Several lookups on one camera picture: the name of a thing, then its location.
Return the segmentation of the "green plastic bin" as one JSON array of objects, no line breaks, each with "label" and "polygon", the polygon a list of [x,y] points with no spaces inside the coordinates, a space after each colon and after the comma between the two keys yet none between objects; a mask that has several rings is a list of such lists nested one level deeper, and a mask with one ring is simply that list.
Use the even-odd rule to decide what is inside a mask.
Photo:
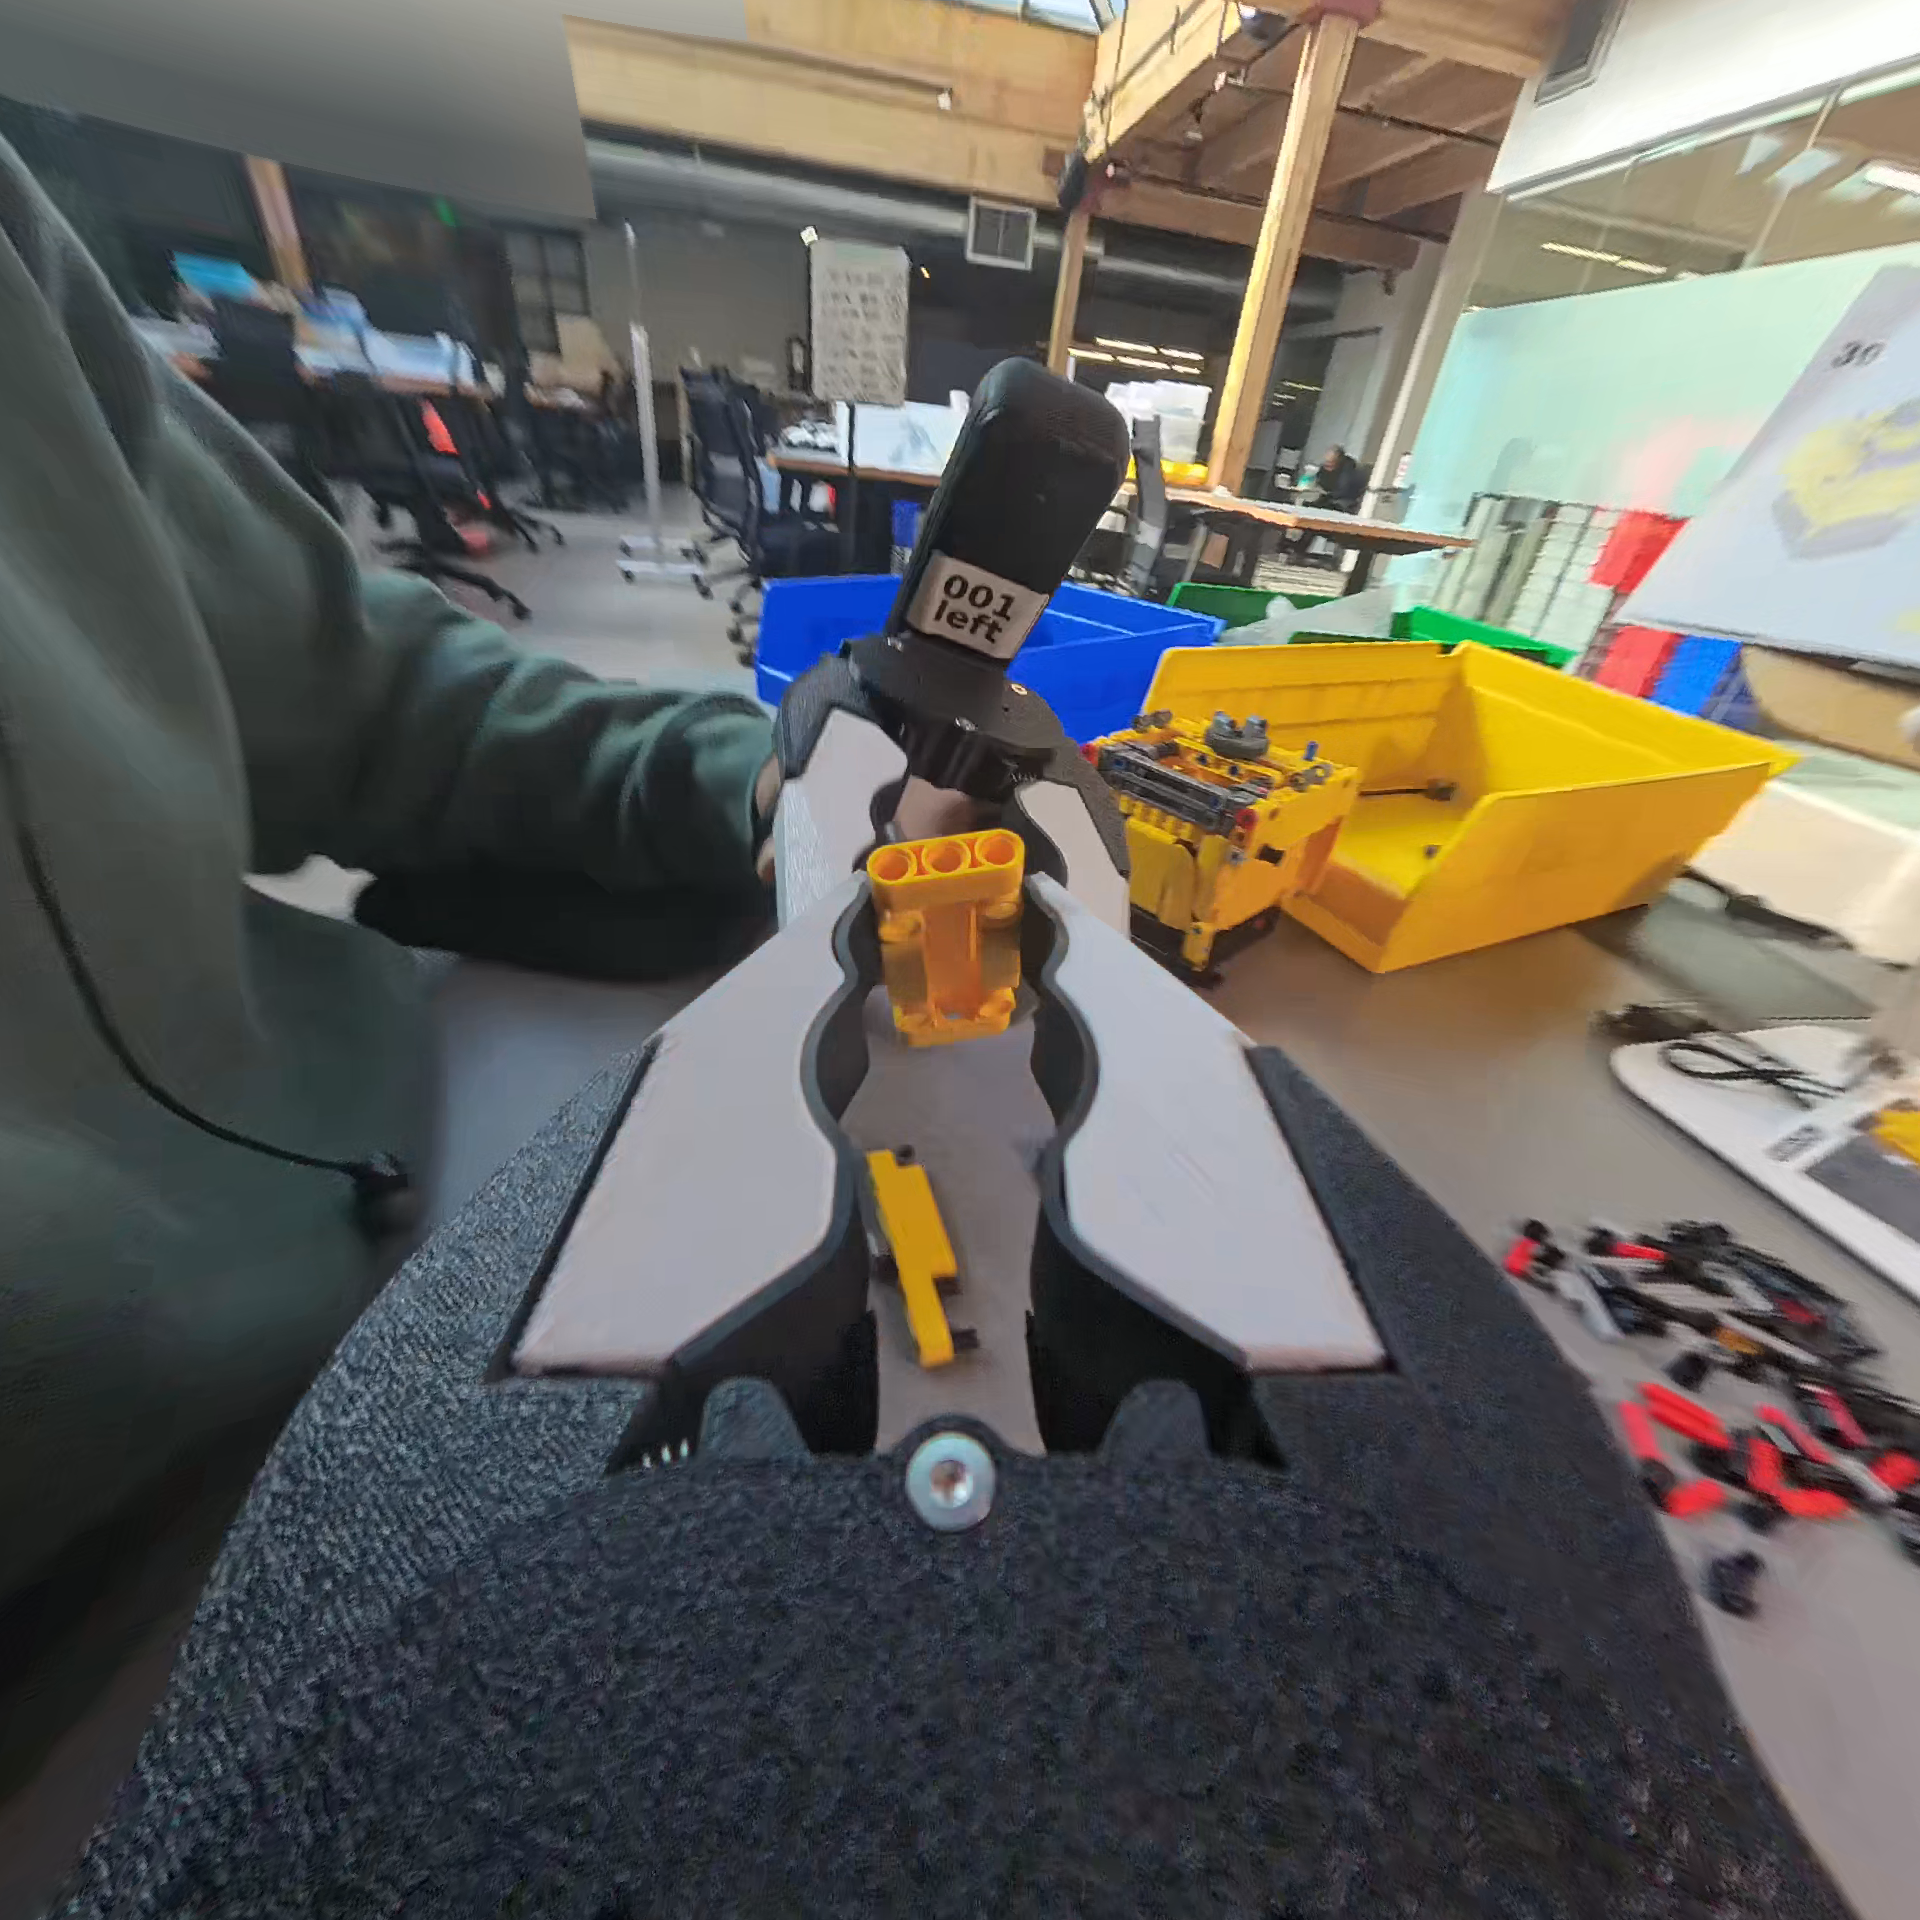
[{"label": "green plastic bin", "polygon": [[1535,640],[1466,614],[1428,606],[1399,607],[1389,587],[1354,597],[1233,587],[1217,583],[1179,583],[1167,606],[1221,621],[1222,634],[1242,634],[1238,643],[1321,643],[1321,640],[1417,640],[1445,648],[1482,645],[1509,656],[1567,670],[1577,648]]}]

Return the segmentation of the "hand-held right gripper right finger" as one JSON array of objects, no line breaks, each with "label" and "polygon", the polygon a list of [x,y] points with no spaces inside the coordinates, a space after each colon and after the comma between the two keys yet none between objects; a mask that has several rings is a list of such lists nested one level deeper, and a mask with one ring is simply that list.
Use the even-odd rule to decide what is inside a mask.
[{"label": "hand-held right gripper right finger", "polygon": [[1052,1119],[1023,1317],[1044,1452],[1098,1452],[1151,1382],[1191,1391],[1217,1452],[1260,1450],[1260,1382],[1383,1373],[1263,1051],[1044,875],[1023,970]]}]

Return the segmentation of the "wooden post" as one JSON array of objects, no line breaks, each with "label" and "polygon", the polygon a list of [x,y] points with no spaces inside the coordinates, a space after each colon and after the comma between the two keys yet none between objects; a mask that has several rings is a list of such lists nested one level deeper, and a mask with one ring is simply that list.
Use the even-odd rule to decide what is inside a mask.
[{"label": "wooden post", "polygon": [[1252,268],[1238,304],[1206,453],[1206,485],[1236,495],[1263,415],[1267,380],[1281,344],[1291,283],[1311,220],[1316,182],[1354,62],[1363,4],[1314,4],[1302,60],[1286,100],[1275,171],[1267,187]]}]

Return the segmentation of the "white wall chart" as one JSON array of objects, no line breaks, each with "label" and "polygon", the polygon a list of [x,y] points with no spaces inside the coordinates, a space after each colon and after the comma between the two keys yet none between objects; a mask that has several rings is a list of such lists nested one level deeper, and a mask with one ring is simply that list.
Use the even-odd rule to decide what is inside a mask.
[{"label": "white wall chart", "polygon": [[807,246],[807,396],[899,406],[911,262],[900,246],[815,235]]}]

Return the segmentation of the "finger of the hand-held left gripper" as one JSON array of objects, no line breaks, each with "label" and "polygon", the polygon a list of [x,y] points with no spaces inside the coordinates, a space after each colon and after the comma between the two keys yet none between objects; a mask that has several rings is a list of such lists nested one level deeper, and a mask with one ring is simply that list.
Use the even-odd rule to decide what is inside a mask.
[{"label": "finger of the hand-held left gripper", "polygon": [[1021,781],[1004,822],[1027,844],[1027,868],[1052,877],[1094,922],[1132,933],[1124,820],[1098,774]]},{"label": "finger of the hand-held left gripper", "polygon": [[903,749],[870,720],[830,707],[777,794],[777,923],[842,901],[906,790]]}]

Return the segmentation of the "red plastic crate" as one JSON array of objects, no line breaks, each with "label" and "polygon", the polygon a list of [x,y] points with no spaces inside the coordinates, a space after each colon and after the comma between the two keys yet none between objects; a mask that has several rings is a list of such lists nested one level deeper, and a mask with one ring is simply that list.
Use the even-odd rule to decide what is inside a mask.
[{"label": "red plastic crate", "polygon": [[1633,594],[1687,526],[1684,516],[1621,511],[1590,565],[1590,584],[1614,597]]}]

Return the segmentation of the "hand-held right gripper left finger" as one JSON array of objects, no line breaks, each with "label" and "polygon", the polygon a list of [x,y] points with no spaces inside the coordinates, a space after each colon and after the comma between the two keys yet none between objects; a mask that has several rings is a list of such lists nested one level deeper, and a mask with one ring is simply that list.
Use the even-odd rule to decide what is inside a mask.
[{"label": "hand-held right gripper left finger", "polygon": [[519,1379],[639,1384],[625,1450],[695,1450],[756,1379],[810,1450],[879,1421],[863,1158],[870,885],[851,877],[649,1040],[511,1327]]}]

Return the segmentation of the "printed lego leaflet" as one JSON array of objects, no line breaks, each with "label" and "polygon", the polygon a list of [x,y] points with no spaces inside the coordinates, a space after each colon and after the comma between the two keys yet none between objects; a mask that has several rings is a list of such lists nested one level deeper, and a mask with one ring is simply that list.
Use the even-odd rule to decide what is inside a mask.
[{"label": "printed lego leaflet", "polygon": [[1805,1119],[1772,1138],[1765,1158],[1918,1243],[1918,1109],[1895,1101],[1839,1119]]}]

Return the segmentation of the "yellow lego panel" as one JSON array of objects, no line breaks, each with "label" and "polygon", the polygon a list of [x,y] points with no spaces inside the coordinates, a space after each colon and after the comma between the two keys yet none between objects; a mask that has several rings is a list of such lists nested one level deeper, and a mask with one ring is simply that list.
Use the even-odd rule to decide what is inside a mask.
[{"label": "yellow lego panel", "polygon": [[1021,989],[1023,840],[1004,828],[876,847],[879,978],[903,1044],[991,1040]]}]

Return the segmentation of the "yellow black lego truck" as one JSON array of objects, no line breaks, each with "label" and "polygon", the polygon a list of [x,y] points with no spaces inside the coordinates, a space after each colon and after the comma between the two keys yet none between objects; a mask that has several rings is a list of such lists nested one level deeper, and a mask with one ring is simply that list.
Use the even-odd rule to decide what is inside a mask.
[{"label": "yellow black lego truck", "polygon": [[1189,976],[1321,882],[1359,798],[1354,766],[1316,743],[1283,744],[1260,714],[1141,710],[1081,755],[1124,822],[1137,936]]}]

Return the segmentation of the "white board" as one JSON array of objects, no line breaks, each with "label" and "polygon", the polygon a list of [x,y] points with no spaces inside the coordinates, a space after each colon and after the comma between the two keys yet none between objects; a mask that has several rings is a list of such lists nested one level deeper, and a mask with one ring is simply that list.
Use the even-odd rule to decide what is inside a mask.
[{"label": "white board", "polygon": [[1918,1106],[1915,1054],[1865,1021],[1813,1021],[1626,1044],[1609,1067],[1623,1093],[1915,1303],[1918,1243],[1765,1158],[1772,1138],[1805,1119]]}]

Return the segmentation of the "person's green hoodie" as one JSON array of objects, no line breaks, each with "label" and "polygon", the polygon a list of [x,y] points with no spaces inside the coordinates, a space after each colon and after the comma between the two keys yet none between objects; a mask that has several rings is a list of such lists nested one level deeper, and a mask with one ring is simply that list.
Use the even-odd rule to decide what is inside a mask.
[{"label": "person's green hoodie", "polygon": [[[4,151],[4,733],[140,1061],[314,1155],[430,1164],[414,955],[265,896],[225,656],[346,570],[341,526],[137,336]],[[68,1850],[182,1560],[401,1259],[346,1183],[212,1142],[91,1037],[4,803],[4,1818]]]}]

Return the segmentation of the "pile of small lego parts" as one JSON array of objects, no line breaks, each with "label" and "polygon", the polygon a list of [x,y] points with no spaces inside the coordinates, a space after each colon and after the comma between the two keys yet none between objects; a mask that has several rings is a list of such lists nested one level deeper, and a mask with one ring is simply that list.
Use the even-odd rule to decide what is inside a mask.
[{"label": "pile of small lego parts", "polygon": [[1915,1352],[1709,1219],[1515,1223],[1497,1264],[1598,1351],[1601,1413],[1698,1600],[1756,1621],[1790,1547],[1918,1560]]}]

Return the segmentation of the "yellow lego beam assembly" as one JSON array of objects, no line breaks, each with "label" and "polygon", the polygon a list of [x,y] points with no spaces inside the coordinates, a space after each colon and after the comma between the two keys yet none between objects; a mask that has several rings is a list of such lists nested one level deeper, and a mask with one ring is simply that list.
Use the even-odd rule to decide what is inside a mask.
[{"label": "yellow lego beam assembly", "polygon": [[917,1364],[941,1372],[975,1349],[975,1333],[946,1312],[961,1271],[938,1192],[907,1147],[869,1152],[867,1173],[883,1264],[893,1277]]}]

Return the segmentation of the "blue plastic bin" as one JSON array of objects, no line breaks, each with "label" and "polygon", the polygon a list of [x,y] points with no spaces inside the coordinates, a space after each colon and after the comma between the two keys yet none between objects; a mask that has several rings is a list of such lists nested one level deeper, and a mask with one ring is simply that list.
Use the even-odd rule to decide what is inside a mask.
[{"label": "blue plastic bin", "polygon": [[[756,693],[780,707],[798,674],[843,640],[879,631],[899,575],[846,573],[769,583],[755,648]],[[1217,618],[1065,583],[1014,661],[1014,682],[1038,693],[1077,741],[1122,730],[1167,648],[1209,647]]]}]

